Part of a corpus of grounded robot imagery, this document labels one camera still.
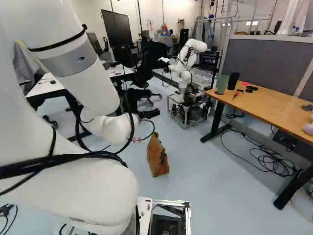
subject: white wall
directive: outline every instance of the white wall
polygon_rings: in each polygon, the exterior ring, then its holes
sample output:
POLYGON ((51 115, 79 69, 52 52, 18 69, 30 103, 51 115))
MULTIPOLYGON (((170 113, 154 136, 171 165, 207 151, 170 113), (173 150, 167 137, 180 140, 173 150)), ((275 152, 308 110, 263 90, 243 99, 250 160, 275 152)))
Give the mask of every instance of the white wall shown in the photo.
MULTIPOLYGON (((153 38, 153 32, 163 24, 162 0, 139 0, 142 29, 149 30, 153 38)), ((194 25, 195 17, 200 15, 201 0, 163 0, 164 22, 168 29, 172 29, 179 35, 178 19, 185 19, 185 28, 194 25)))
MULTIPOLYGON (((109 0, 70 0, 74 11, 81 23, 88 27, 87 32, 94 32, 99 43, 104 48, 103 37, 107 37, 103 19, 100 16, 101 9, 111 11, 109 0)), ((113 10, 116 13, 128 15, 131 34, 135 42, 139 38, 139 28, 136 14, 136 0, 112 0, 113 10)))
MULTIPOLYGON (((87 32, 94 32, 104 47, 103 37, 106 37, 105 26, 100 17, 101 9, 111 11, 110 0, 70 0, 78 18, 88 27, 87 32)), ((139 0, 142 29, 150 30, 153 37, 163 23, 162 0, 139 0)), ((131 34, 135 42, 140 38, 140 23, 137 0, 112 0, 113 11, 128 15, 131 34)), ((164 21, 169 29, 179 34, 178 19, 185 19, 185 27, 191 28, 195 16, 200 15, 201 0, 164 0, 164 21)))
MULTIPOLYGON (((237 15, 240 19, 251 19, 253 8, 254 8, 254 1, 255 0, 239 0, 238 5, 238 14, 236 14, 236 8, 237 8, 237 1, 233 1, 232 10, 230 15, 237 15)), ((208 16, 209 14, 209 4, 211 0, 203 0, 203 15, 208 16)), ((269 18, 270 13, 272 12, 273 6, 274 6, 274 0, 258 0, 258 7, 256 10, 255 18, 269 18)), ((270 31, 274 30, 274 26, 276 25, 277 21, 283 21, 287 6, 288 6, 289 0, 277 0, 275 12, 273 14, 273 18, 269 27, 270 31)), ((217 17, 225 16, 225 12, 221 13, 223 0, 219 1, 218 4, 218 10, 217 10, 217 17)), ((226 11, 228 6, 228 0, 225 0, 224 2, 224 11, 226 11)), ((215 6, 211 8, 211 14, 215 13, 215 6)), ((303 20, 306 16, 306 11, 308 8, 308 0, 303 0, 303 4, 301 6, 300 12, 298 14, 297 20, 296 20, 296 26, 299 26, 300 28, 303 27, 303 20)), ((261 34, 264 32, 264 30, 267 29, 268 21, 262 21, 259 22, 258 30, 261 31, 261 34)), ((245 31, 247 32, 249 29, 249 26, 246 26, 245 22, 242 23, 235 23, 234 28, 237 29, 237 31, 245 31)), ((221 34, 221 25, 216 24, 215 26, 215 39, 213 45, 219 46, 220 44, 220 34, 221 34)))

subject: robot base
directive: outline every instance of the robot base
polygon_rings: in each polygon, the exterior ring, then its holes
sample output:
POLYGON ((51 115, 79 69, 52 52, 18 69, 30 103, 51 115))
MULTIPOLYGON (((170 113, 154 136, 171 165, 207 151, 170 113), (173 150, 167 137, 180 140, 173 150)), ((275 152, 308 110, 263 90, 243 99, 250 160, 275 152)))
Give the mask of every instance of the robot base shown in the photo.
MULTIPOLYGON (((188 201, 152 200, 149 197, 138 197, 137 204, 140 235, 191 235, 191 209, 188 201), (157 207, 166 210, 167 214, 174 215, 152 213, 157 207)), ((70 227, 66 235, 73 235, 74 229, 73 226, 70 227)))

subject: computer monitor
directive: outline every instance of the computer monitor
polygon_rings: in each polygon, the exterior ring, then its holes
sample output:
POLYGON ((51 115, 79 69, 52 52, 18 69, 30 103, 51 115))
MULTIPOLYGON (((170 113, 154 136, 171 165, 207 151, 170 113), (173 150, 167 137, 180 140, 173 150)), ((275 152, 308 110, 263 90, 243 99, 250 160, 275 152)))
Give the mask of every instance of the computer monitor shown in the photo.
POLYGON ((131 28, 127 15, 101 10, 108 40, 111 47, 133 44, 131 28))
POLYGON ((98 56, 100 56, 103 51, 102 51, 102 48, 99 44, 99 41, 97 39, 97 36, 95 33, 87 33, 87 37, 89 39, 89 41, 91 42, 91 45, 94 49, 94 51, 97 53, 98 56))

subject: wooden desk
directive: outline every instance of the wooden desk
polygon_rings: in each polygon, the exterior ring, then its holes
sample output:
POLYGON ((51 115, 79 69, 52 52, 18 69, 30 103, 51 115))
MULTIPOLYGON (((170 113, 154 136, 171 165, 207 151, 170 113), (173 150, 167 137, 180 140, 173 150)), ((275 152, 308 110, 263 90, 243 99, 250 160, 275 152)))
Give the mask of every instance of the wooden desk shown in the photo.
POLYGON ((216 89, 208 90, 205 93, 217 99, 219 103, 229 104, 309 144, 313 144, 313 136, 306 134, 302 130, 305 124, 311 122, 311 113, 301 109, 301 106, 310 104, 310 102, 264 87, 252 86, 258 87, 259 90, 253 93, 239 92, 239 95, 234 99, 233 97, 237 89, 245 90, 241 81, 237 83, 234 91, 226 89, 223 95, 215 94, 216 89))
MULTIPOLYGON (((215 116, 212 123, 211 132, 201 138, 201 142, 206 142, 223 131, 230 129, 230 125, 219 128, 224 104, 228 104, 245 113, 251 114, 289 134, 299 138, 309 144, 313 144, 313 136, 306 134, 302 127, 309 124, 311 113, 303 110, 302 105, 310 102, 299 99, 294 96, 276 92, 264 87, 249 84, 258 87, 259 90, 253 93, 239 92, 233 99, 237 89, 245 90, 242 82, 238 81, 235 90, 225 90, 223 95, 215 93, 217 89, 208 90, 205 93, 218 100, 215 116)), ((304 186, 313 177, 313 164, 305 171, 300 170, 296 176, 283 190, 283 192, 274 201, 274 206, 278 209, 284 208, 297 190, 304 186)))

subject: black object on desk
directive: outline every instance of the black object on desk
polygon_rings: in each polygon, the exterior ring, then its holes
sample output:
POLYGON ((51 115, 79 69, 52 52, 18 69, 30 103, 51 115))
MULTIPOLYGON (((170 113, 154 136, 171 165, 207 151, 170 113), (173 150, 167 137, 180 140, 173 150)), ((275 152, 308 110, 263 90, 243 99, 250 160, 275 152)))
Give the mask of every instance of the black object on desk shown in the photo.
POLYGON ((204 53, 200 53, 200 64, 199 64, 199 66, 203 69, 213 71, 210 89, 213 88, 216 73, 219 71, 217 69, 219 57, 220 57, 219 51, 207 50, 204 53))
POLYGON ((229 76, 229 82, 227 89, 233 91, 236 87, 236 84, 239 80, 240 73, 238 72, 232 72, 229 76))

